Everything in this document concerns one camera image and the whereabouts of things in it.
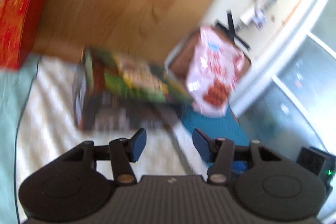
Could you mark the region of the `brown cushion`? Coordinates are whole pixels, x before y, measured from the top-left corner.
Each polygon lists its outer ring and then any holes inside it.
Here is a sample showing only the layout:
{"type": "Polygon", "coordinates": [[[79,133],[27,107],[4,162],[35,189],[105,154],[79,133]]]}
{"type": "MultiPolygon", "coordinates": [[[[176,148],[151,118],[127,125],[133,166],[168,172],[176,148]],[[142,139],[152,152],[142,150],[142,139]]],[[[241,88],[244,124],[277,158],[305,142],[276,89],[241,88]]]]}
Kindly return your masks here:
{"type": "MultiPolygon", "coordinates": [[[[222,30],[216,27],[211,27],[212,30],[222,39],[224,42],[232,44],[237,50],[243,51],[235,43],[229,39],[222,30]]],[[[171,61],[168,61],[168,69],[180,80],[185,81],[187,72],[189,70],[190,62],[194,57],[194,49],[197,45],[198,39],[200,37],[200,28],[193,31],[185,39],[182,40],[182,48],[173,55],[171,61]]],[[[250,58],[244,53],[244,66],[240,73],[238,74],[238,81],[248,72],[251,66],[250,58]]]]}

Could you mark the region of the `red gift box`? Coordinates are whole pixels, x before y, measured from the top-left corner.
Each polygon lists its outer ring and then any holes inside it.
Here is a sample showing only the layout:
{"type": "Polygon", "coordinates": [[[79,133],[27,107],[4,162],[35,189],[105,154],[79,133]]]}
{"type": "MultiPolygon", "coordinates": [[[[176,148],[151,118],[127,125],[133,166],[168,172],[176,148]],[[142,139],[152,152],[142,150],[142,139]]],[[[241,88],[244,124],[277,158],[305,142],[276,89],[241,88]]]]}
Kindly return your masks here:
{"type": "Polygon", "coordinates": [[[1,68],[18,70],[32,51],[45,0],[1,0],[1,68]]]}

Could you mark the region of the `teal patterned cloth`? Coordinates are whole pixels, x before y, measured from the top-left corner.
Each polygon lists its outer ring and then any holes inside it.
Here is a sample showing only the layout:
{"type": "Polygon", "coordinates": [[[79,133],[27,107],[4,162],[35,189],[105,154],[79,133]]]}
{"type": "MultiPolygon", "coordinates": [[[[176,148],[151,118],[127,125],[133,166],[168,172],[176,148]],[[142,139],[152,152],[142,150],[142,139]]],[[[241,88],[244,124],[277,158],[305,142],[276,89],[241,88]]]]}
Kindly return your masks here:
{"type": "Polygon", "coordinates": [[[234,141],[236,145],[249,144],[249,139],[231,113],[230,107],[225,116],[209,118],[195,112],[191,106],[185,106],[179,110],[179,119],[190,133],[198,128],[212,139],[227,138],[234,141]]]}

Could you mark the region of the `white power strip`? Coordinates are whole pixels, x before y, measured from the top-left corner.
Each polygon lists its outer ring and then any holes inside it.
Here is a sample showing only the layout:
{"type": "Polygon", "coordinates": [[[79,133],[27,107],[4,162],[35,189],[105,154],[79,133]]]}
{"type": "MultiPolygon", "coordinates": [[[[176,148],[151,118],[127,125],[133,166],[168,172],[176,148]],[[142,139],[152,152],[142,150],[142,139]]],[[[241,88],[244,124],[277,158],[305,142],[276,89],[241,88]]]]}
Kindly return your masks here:
{"type": "Polygon", "coordinates": [[[258,8],[256,4],[252,4],[244,10],[244,12],[240,15],[239,20],[241,28],[249,28],[254,25],[258,30],[262,29],[266,23],[264,11],[258,8]]]}

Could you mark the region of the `black device green light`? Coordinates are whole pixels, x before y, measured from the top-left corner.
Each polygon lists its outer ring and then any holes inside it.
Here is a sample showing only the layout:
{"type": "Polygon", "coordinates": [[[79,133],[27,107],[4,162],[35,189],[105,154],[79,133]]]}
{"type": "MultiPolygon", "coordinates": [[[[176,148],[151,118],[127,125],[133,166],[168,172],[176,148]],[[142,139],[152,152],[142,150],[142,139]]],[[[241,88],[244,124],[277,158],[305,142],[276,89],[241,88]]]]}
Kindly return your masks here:
{"type": "Polygon", "coordinates": [[[323,181],[327,196],[331,193],[331,180],[335,176],[334,155],[315,147],[302,147],[296,162],[323,181]]]}

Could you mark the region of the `patterned bed sheet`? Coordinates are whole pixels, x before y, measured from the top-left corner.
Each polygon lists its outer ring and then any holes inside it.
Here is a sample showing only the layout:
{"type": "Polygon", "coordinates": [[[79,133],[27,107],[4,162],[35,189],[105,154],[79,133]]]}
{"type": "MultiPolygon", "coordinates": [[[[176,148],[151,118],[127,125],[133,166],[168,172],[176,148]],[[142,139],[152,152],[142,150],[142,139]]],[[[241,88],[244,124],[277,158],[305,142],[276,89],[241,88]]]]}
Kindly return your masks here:
{"type": "MultiPolygon", "coordinates": [[[[26,220],[17,191],[39,168],[85,140],[106,145],[132,131],[79,131],[74,123],[72,83],[76,67],[59,59],[29,56],[16,72],[1,70],[1,223],[26,220]]],[[[206,165],[175,110],[158,106],[163,127],[147,131],[146,147],[133,164],[144,174],[205,175],[206,165]]]]}

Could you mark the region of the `black sheep print box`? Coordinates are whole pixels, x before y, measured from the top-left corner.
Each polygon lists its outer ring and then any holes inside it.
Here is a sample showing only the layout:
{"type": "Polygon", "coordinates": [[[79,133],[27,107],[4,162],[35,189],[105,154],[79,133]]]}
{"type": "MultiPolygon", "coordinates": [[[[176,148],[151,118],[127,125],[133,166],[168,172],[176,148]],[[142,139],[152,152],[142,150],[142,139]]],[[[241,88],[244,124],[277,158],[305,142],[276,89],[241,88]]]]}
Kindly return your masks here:
{"type": "Polygon", "coordinates": [[[84,48],[72,91],[80,131],[161,128],[157,106],[185,106],[193,101],[184,84],[164,67],[98,48],[84,48]]]}

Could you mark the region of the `pink fried twist snack bag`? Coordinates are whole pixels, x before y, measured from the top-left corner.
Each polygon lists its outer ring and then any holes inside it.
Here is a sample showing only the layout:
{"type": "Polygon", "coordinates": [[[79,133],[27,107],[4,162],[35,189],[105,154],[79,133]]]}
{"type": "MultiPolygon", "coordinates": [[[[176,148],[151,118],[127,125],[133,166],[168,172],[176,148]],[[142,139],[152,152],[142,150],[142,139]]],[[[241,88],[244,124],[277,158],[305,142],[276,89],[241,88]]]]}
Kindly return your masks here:
{"type": "Polygon", "coordinates": [[[243,51],[213,27],[201,26],[186,75],[193,109],[206,117],[224,116],[244,65],[243,51]]]}

